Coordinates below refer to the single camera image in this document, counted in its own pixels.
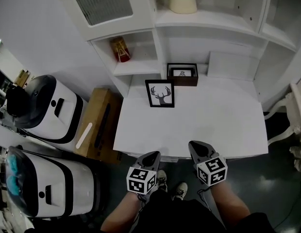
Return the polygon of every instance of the forearm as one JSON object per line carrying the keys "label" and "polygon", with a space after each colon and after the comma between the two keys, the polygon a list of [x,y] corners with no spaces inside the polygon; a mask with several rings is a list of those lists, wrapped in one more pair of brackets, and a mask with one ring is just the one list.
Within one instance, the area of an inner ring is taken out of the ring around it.
{"label": "forearm", "polygon": [[141,208],[141,201],[136,193],[128,192],[116,209],[106,218],[101,231],[106,233],[128,232]]}
{"label": "forearm", "polygon": [[211,192],[220,216],[228,229],[250,215],[246,204],[231,190],[228,183],[220,182],[212,186]]}

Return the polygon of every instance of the white sneaker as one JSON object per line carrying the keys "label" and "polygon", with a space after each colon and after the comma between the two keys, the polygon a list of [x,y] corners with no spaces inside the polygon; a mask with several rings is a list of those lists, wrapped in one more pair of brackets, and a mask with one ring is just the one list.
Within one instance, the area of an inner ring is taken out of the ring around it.
{"label": "white sneaker", "polygon": [[168,187],[167,187],[167,175],[166,172],[163,170],[159,170],[157,172],[157,188],[164,190],[165,192],[168,192]]}
{"label": "white sneaker", "polygon": [[185,182],[179,184],[179,186],[176,188],[175,195],[172,197],[172,200],[174,200],[175,198],[179,198],[183,200],[187,193],[187,190],[188,190],[188,186]]}

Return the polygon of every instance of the gray floor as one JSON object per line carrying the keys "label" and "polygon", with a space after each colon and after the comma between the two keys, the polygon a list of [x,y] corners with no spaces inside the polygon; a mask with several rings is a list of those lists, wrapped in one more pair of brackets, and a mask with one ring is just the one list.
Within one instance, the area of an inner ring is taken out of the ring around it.
{"label": "gray floor", "polygon": [[[268,136],[281,131],[277,126],[282,118],[275,117],[267,125]],[[248,205],[251,212],[266,213],[271,225],[275,227],[289,213],[300,191],[301,173],[293,167],[293,156],[288,151],[296,144],[294,137],[277,142],[269,147],[269,154],[251,158],[228,161],[227,181],[235,193]],[[102,215],[96,217],[92,227],[100,227],[105,217],[112,212],[126,193],[126,175],[135,158],[125,155],[120,165],[106,165],[109,180],[109,198]],[[177,184],[184,181],[189,190],[186,200],[197,199],[197,191],[206,188],[195,178],[191,160],[180,160],[178,163],[161,163],[160,168],[167,173],[167,185],[173,191]],[[216,216],[218,211],[210,192],[205,193],[206,200]],[[277,232],[297,233],[301,228],[301,198],[298,200],[290,217],[276,228]]]}

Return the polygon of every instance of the white tabletop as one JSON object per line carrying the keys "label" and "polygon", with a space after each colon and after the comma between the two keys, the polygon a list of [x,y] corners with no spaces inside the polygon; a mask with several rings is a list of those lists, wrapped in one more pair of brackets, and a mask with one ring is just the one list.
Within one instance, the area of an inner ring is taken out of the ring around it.
{"label": "white tabletop", "polygon": [[175,87],[175,108],[151,108],[144,80],[135,75],[123,101],[115,150],[190,157],[188,142],[197,140],[224,157],[268,153],[264,115],[252,82],[200,75],[197,87]]}

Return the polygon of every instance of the black picture frame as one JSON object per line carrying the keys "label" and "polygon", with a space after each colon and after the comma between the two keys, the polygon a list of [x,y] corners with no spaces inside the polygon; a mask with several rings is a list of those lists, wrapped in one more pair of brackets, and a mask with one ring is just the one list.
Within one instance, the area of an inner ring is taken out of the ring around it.
{"label": "black picture frame", "polygon": [[190,70],[190,73],[191,73],[191,75],[190,75],[190,77],[193,77],[194,76],[194,67],[185,67],[185,68],[181,68],[181,67],[173,67],[173,68],[171,68],[171,76],[172,77],[180,77],[180,76],[174,76],[173,75],[173,73],[174,73],[174,71],[175,70]]}
{"label": "black picture frame", "polygon": [[[171,85],[171,96],[172,96],[172,103],[171,104],[161,104],[161,105],[153,105],[151,101],[151,91],[150,91],[150,83],[166,83]],[[174,108],[174,80],[145,80],[145,86],[147,90],[147,95],[149,97],[150,107],[157,107],[157,108]]]}

